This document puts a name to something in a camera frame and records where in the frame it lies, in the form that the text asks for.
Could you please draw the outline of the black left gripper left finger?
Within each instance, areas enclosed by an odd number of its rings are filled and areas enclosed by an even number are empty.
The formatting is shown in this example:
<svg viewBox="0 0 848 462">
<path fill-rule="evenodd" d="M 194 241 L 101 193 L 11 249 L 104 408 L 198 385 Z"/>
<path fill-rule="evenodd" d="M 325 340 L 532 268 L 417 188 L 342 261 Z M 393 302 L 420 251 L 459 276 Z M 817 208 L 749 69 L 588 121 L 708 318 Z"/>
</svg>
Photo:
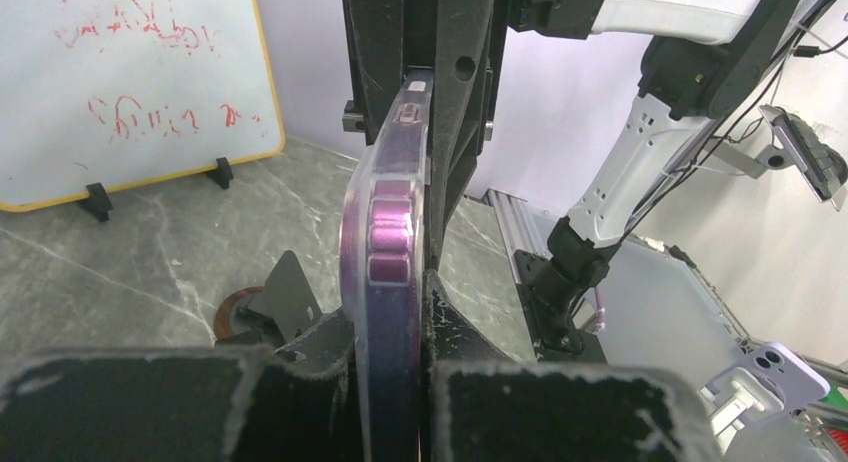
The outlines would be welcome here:
<svg viewBox="0 0 848 462">
<path fill-rule="evenodd" d="M 281 348 L 63 348 L 1 364 L 5 461 L 331 461 L 349 426 L 353 328 Z"/>
</svg>

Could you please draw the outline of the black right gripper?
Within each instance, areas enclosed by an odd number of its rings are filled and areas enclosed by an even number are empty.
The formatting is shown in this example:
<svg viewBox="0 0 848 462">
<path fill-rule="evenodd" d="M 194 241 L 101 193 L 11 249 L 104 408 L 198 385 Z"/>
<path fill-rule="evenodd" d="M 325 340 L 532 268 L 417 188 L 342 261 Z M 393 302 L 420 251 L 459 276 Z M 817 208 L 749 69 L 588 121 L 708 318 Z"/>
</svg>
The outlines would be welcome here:
<svg viewBox="0 0 848 462">
<path fill-rule="evenodd" d="M 463 154 L 483 128 L 493 37 L 509 28 L 546 37 L 589 37 L 606 0 L 342 0 L 355 113 L 376 142 L 404 77 L 434 68 L 426 267 L 442 260 L 446 225 L 475 162 Z"/>
</svg>

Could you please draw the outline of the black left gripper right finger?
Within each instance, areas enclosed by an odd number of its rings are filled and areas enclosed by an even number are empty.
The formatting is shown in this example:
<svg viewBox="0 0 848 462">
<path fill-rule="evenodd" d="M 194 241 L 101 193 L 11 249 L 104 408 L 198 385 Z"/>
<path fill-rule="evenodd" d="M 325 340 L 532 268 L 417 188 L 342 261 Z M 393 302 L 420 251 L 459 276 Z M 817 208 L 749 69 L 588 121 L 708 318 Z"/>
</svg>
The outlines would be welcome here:
<svg viewBox="0 0 848 462">
<path fill-rule="evenodd" d="M 426 461 L 715 461 L 694 389 L 659 368 L 520 362 L 424 275 Z"/>
</svg>

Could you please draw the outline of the purple phone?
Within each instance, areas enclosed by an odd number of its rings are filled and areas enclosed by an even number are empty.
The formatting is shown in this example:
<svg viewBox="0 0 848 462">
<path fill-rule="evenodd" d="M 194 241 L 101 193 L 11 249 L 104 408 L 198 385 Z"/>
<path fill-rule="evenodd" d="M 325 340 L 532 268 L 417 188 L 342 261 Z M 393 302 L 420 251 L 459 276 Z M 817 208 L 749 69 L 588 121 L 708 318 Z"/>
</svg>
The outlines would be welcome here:
<svg viewBox="0 0 848 462">
<path fill-rule="evenodd" d="M 434 75 L 411 72 L 358 162 L 339 246 L 366 461 L 420 456 L 424 200 Z"/>
</svg>

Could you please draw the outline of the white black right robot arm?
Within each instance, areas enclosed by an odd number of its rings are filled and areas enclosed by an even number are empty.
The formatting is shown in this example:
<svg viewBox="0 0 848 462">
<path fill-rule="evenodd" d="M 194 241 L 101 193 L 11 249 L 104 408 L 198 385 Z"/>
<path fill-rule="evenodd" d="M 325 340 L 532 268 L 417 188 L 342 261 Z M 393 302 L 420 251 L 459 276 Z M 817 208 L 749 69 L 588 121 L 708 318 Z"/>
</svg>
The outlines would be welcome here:
<svg viewBox="0 0 848 462">
<path fill-rule="evenodd" d="M 627 123 L 586 193 L 556 224 L 552 258 L 529 284 L 543 343 L 578 353 L 572 310 L 608 273 L 661 170 L 733 112 L 835 0 L 342 0 L 353 85 L 350 113 L 386 146 L 402 123 L 421 128 L 418 179 L 400 228 L 377 227 L 369 273 L 417 281 L 439 266 L 444 231 L 473 174 L 497 100 L 508 30 L 586 39 L 650 37 Z"/>
</svg>

